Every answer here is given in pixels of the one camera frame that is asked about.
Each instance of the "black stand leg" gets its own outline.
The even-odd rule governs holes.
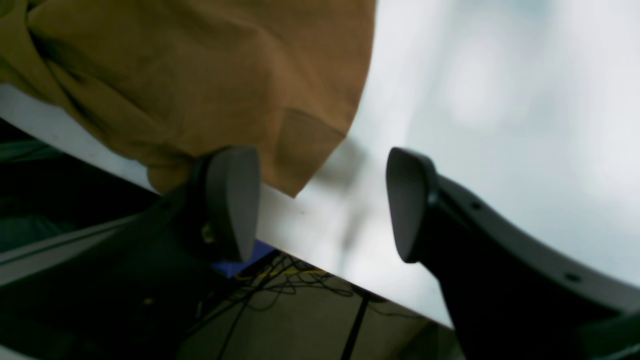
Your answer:
[[[349,333],[349,338],[347,339],[346,345],[344,345],[344,350],[342,351],[342,357],[340,358],[340,360],[351,359],[351,353],[353,352],[353,347],[356,345],[356,340],[358,339],[358,333],[360,332],[360,326],[362,325],[362,320],[364,319],[364,313],[367,311],[368,305],[369,305],[369,293],[365,291],[364,294],[362,295],[362,302],[360,303],[360,308],[358,309],[356,320],[353,322],[353,326],[351,327],[351,332]]]

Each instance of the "white tabletop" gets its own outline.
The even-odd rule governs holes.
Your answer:
[[[397,255],[385,165],[431,156],[542,242],[640,286],[640,5],[380,0],[348,139],[298,198],[265,186],[258,238],[451,325],[437,280]],[[150,188],[63,111],[0,86],[0,117]]]

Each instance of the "cable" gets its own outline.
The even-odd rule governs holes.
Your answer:
[[[407,319],[424,319],[424,316],[420,316],[420,315],[406,315],[401,313],[384,313],[383,311],[376,309],[371,304],[369,304],[369,309],[372,309],[375,313],[378,313],[383,316],[398,316],[398,317],[407,318]]]
[[[229,332],[227,333],[227,338],[225,338],[225,342],[222,343],[222,348],[220,349],[220,352],[218,353],[218,360],[222,360],[222,356],[225,354],[225,350],[227,349],[227,345],[229,344],[229,340],[231,340],[231,335],[233,335],[234,329],[236,328],[236,325],[238,324],[238,321],[240,320],[240,317],[242,316],[242,313],[244,313],[244,309],[246,309],[246,307],[249,305],[249,301],[251,301],[251,297],[246,299],[246,301],[242,305],[242,308],[240,309],[240,311],[238,311],[238,315],[236,315],[236,318],[234,319],[234,323],[231,324],[231,328],[229,329]]]
[[[269,264],[268,266],[271,266],[271,269],[277,268],[278,266],[280,266],[280,264],[282,264],[284,262],[286,258],[281,259],[276,265],[273,264]],[[281,271],[285,271],[288,268],[290,268],[292,265],[288,265],[286,267],[284,267]],[[202,327],[206,326],[208,323],[212,322],[214,319],[216,319],[217,317],[219,317],[220,315],[226,313],[229,309],[231,309],[232,307],[235,307],[236,305],[238,305],[240,302],[250,299],[253,294],[257,293],[258,291],[260,291],[264,285],[266,285],[269,281],[273,280],[275,277],[277,277],[278,275],[274,275],[273,277],[265,277],[254,289],[252,289],[249,293],[247,293],[245,296],[241,297],[240,299],[234,299],[231,300],[232,303],[225,306],[223,309],[216,311],[215,313],[211,313],[209,311],[208,315],[205,315],[204,318],[198,322],[196,325],[192,326],[192,328],[190,330],[187,331],[185,338],[190,337],[191,335],[193,335],[194,333],[198,332],[200,329],[202,329]]]
[[[249,305],[249,308],[250,308],[251,310],[254,310],[254,311],[267,311],[268,309],[271,309],[271,308],[276,304],[276,302],[278,302],[278,299],[280,298],[280,296],[281,296],[283,293],[284,293],[284,294],[287,294],[287,295],[295,295],[295,294],[296,294],[296,288],[295,288],[295,286],[293,285],[293,283],[290,281],[291,276],[292,276],[292,275],[288,275],[288,276],[287,276],[287,280],[286,280],[285,282],[288,282],[288,283],[289,283],[289,285],[291,286],[291,290],[293,291],[292,293],[285,293],[285,292],[284,292],[284,289],[285,289],[285,288],[283,287],[280,291],[278,291],[278,292],[277,292],[276,296],[275,296],[275,297],[273,298],[273,300],[269,303],[269,305],[267,305],[267,306],[265,306],[265,307],[262,307],[262,308],[257,308],[257,307],[255,307],[255,306],[251,306],[251,305]]]
[[[47,149],[47,148],[49,148],[48,145],[43,145],[41,147],[37,147],[36,149],[26,151],[26,152],[24,152],[24,153],[22,153],[22,154],[20,154],[18,156],[14,156],[13,158],[10,158],[8,160],[4,160],[4,161],[0,162],[0,164],[15,163],[16,161],[20,161],[20,160],[23,160],[25,158],[28,158],[29,156],[35,154],[36,152],[42,151],[42,150]]]
[[[268,286],[263,289],[263,291],[272,291],[277,294],[276,297],[272,300],[272,302],[267,307],[256,309],[255,307],[250,306],[250,308],[256,309],[258,311],[263,311],[265,309],[271,308],[273,304],[275,304],[275,301],[279,299],[280,295],[282,294],[295,295],[296,289],[298,288],[326,289],[342,297],[352,297],[354,295],[352,291],[332,288],[330,286],[327,286],[324,282],[327,279],[333,277],[332,274],[329,274],[327,272],[310,272],[308,269],[301,269],[298,267],[298,264],[301,263],[300,260],[294,259],[291,256],[289,256],[289,259],[291,260],[293,267],[295,267],[298,270],[298,272],[285,272],[285,274],[289,274],[289,275],[287,275],[287,278],[284,282],[281,282],[276,285]],[[310,275],[311,278],[313,278],[313,280],[311,281],[305,280],[304,278],[302,278],[301,276],[302,274]],[[294,275],[298,278],[298,281],[291,281],[291,277]]]
[[[323,271],[323,270],[304,270],[304,271],[290,270],[290,271],[284,272],[284,274],[299,274],[299,273],[304,273],[304,274],[326,274],[326,271]],[[245,281],[245,280],[256,279],[256,278],[259,278],[259,277],[265,277],[267,275],[274,275],[274,274],[275,274],[275,272],[270,272],[270,273],[264,272],[264,273],[262,273],[260,275],[255,276],[255,277],[251,277],[251,276],[242,277],[242,276],[240,276],[240,274],[236,274],[234,276],[234,278],[236,280],[239,280],[239,281]]]
[[[242,308],[240,309],[240,312],[238,312],[238,315],[236,316],[236,318],[234,319],[233,324],[231,324],[231,328],[229,329],[229,332],[227,334],[227,338],[225,339],[225,342],[222,344],[222,349],[220,349],[220,353],[218,354],[218,360],[221,360],[223,355],[225,354],[225,350],[227,349],[227,345],[229,344],[229,341],[231,340],[231,336],[233,335],[234,329],[236,328],[236,325],[238,323],[238,321],[240,320],[240,317],[242,316],[242,313],[244,313],[244,310],[249,306],[249,302],[251,301],[251,298],[253,297],[253,295],[255,293],[257,293],[258,291],[260,291],[265,285],[267,285],[271,280],[273,280],[275,277],[278,277],[280,275],[282,275],[288,268],[290,268],[291,266],[293,266],[293,263],[291,263],[289,266],[282,268],[281,271],[275,273],[273,276],[271,276],[271,274],[267,277],[265,277],[256,287],[256,290],[252,291],[250,294],[247,295],[247,299],[244,302]]]

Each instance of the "mustard yellow fabric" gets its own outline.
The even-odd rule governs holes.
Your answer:
[[[255,145],[295,196],[349,131],[374,0],[0,0],[0,83],[61,106],[168,192]]]

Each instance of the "floor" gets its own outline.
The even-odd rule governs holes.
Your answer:
[[[292,279],[298,275],[302,278]],[[285,284],[287,280],[302,284],[300,280],[312,281],[312,276],[282,274],[268,286]],[[329,277],[324,285],[336,293],[311,287],[296,287],[295,295],[278,296],[273,290],[256,293],[250,301],[251,308],[247,307],[239,317],[222,357],[220,350],[242,303],[187,339],[178,359],[340,359],[362,298],[339,278]],[[269,309],[259,311],[270,304],[273,305]],[[401,306],[383,302],[370,303],[367,308],[351,359],[464,360],[464,357],[452,331]]]

